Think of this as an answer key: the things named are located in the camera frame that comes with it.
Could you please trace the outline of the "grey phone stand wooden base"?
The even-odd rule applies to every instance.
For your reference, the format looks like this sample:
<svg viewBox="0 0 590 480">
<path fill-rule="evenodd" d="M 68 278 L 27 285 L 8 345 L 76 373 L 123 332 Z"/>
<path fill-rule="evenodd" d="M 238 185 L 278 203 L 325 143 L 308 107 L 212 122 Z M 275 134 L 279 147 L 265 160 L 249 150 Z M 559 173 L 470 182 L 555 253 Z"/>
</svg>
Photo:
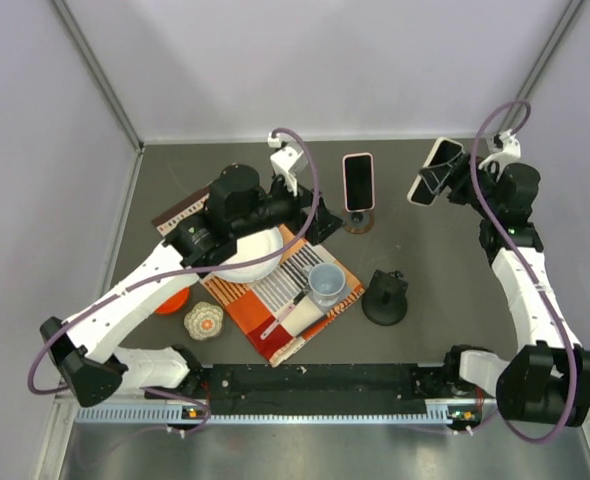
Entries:
<svg viewBox="0 0 590 480">
<path fill-rule="evenodd" d="M 374 213 L 372 210 L 359 212 L 344 212 L 343 228 L 351 234 L 364 234 L 369 232 L 374 225 Z"/>
</svg>

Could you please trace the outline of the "pink case smartphone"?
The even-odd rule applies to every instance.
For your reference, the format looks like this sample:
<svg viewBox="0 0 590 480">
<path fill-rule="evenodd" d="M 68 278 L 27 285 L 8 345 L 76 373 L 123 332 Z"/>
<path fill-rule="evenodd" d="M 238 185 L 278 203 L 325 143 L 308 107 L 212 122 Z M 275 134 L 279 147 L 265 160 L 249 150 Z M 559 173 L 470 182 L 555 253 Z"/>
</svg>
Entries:
<svg viewBox="0 0 590 480">
<path fill-rule="evenodd" d="M 342 159 L 344 205 L 348 212 L 375 206 L 374 158 L 370 153 L 347 154 Z"/>
</svg>

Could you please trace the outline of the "black round base clamp stand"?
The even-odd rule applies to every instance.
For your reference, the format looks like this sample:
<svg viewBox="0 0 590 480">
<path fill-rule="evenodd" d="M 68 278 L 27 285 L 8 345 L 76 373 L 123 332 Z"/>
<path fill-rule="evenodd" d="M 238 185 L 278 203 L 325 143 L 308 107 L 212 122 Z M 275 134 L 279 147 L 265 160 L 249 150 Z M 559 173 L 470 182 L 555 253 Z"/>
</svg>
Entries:
<svg viewBox="0 0 590 480">
<path fill-rule="evenodd" d="M 408 310 L 408 286 L 401 271 L 376 270 L 362 297 L 362 311 L 366 318 L 383 327 L 401 322 Z"/>
</svg>

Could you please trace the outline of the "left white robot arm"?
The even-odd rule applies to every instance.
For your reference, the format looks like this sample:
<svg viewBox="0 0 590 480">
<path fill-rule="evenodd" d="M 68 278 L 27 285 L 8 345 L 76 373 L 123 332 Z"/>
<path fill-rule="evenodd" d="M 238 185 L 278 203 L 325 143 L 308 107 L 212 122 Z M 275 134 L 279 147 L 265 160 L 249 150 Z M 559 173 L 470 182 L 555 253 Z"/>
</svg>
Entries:
<svg viewBox="0 0 590 480">
<path fill-rule="evenodd" d="M 93 306 L 41 325 L 48 355 L 81 406 L 149 387 L 184 397 L 195 394 L 201 366 L 187 349 L 124 349 L 122 341 L 174 294 L 210 273 L 241 284 L 271 274 L 288 249 L 270 241 L 281 226 L 296 239 L 318 245 L 342 225 L 320 194 L 290 186 L 282 174 L 264 190 L 258 172 L 248 165 L 226 167 L 205 193 L 203 206 L 180 220 Z"/>
</svg>

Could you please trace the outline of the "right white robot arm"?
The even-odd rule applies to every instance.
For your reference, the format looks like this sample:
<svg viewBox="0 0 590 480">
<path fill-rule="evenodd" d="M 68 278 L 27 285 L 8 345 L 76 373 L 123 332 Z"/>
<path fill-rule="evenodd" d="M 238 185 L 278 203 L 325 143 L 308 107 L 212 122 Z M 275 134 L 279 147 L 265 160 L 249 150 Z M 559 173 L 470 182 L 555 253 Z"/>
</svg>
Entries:
<svg viewBox="0 0 590 480">
<path fill-rule="evenodd" d="M 442 384 L 456 396 L 480 387 L 508 421 L 579 427 L 590 408 L 590 350 L 561 314 L 543 243 L 529 220 L 541 176 L 523 163 L 500 167 L 493 162 L 472 173 L 469 158 L 457 153 L 427 160 L 409 199 L 429 205 L 445 193 L 450 202 L 481 215 L 479 241 L 506 296 L 517 353 L 507 361 L 484 348 L 454 347 Z"/>
</svg>

